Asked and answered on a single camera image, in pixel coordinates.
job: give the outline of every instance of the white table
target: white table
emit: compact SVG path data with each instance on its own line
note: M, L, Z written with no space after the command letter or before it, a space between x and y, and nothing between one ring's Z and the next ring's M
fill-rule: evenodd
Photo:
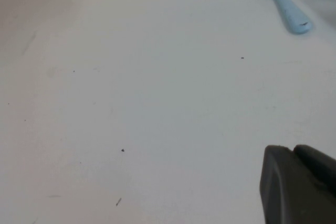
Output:
M272 0L0 0L0 222L264 223L268 144L336 156L336 0L294 1L306 35Z

